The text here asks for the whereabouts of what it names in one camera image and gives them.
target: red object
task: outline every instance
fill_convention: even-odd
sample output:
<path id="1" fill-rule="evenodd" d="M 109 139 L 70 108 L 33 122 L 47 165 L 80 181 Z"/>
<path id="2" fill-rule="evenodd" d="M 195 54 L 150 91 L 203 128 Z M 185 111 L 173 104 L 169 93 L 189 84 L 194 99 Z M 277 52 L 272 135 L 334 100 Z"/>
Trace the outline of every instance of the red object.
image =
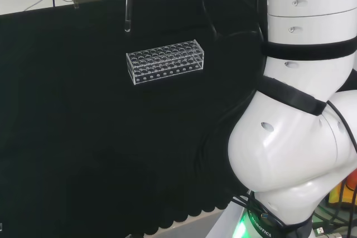
<path id="1" fill-rule="evenodd" d="M 356 186 L 357 186 L 357 169 L 347 177 L 346 185 L 352 191 L 356 188 Z"/>

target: yellow object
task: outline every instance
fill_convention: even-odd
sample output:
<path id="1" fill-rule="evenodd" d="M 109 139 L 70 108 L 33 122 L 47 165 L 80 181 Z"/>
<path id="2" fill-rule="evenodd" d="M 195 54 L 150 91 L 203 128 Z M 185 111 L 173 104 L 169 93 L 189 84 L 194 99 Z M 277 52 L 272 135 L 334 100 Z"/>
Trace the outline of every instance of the yellow object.
<path id="1" fill-rule="evenodd" d="M 331 192 L 330 192 L 330 197 L 329 197 L 329 203 L 330 204 L 337 204 L 340 199 L 340 191 L 341 191 L 341 184 L 338 184 Z M 342 203 L 352 203 L 352 198 L 353 198 L 353 191 L 347 188 L 345 186 L 344 188 L 344 194 L 342 196 Z"/>

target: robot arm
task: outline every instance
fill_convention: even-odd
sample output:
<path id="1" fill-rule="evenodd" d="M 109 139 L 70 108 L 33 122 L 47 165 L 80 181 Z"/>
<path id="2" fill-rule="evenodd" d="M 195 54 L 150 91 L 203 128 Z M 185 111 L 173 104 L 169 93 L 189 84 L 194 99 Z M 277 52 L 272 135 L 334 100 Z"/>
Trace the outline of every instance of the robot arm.
<path id="1" fill-rule="evenodd" d="M 269 42 L 330 44 L 357 34 L 357 0 L 268 0 Z M 264 75 L 327 102 L 357 138 L 357 90 L 335 93 L 355 54 L 328 60 L 267 57 Z M 357 168 L 357 154 L 338 115 L 326 106 L 316 116 L 257 91 L 229 140 L 239 180 L 286 225 L 310 218 L 324 196 Z"/>

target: table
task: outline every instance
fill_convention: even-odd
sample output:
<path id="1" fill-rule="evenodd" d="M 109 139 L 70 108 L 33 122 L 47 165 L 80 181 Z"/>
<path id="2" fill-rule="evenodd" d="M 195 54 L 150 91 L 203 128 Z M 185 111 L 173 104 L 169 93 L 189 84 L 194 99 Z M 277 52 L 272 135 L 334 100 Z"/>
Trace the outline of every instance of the table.
<path id="1" fill-rule="evenodd" d="M 262 68 L 259 37 L 215 42 L 200 0 L 134 0 L 127 36 L 124 5 L 106 0 L 0 17 L 4 237 L 150 234 L 223 209 L 244 189 L 226 149 L 249 102 L 231 109 Z M 237 0 L 206 5 L 224 35 L 256 29 L 253 12 Z M 205 51 L 203 72 L 132 84 L 126 52 L 193 39 Z"/>

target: black velcro strap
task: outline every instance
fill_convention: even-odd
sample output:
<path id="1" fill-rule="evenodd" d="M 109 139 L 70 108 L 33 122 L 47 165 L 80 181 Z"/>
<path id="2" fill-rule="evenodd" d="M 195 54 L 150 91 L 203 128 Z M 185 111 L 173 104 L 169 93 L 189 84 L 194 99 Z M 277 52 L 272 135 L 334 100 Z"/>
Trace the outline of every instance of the black velcro strap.
<path id="1" fill-rule="evenodd" d="M 349 56 L 357 50 L 357 36 L 346 41 L 315 45 L 263 42 L 261 49 L 263 55 L 282 60 L 320 61 L 338 59 Z"/>
<path id="2" fill-rule="evenodd" d="M 323 101 L 267 76 L 260 79 L 257 90 L 280 103 L 316 116 L 322 114 L 326 107 Z"/>

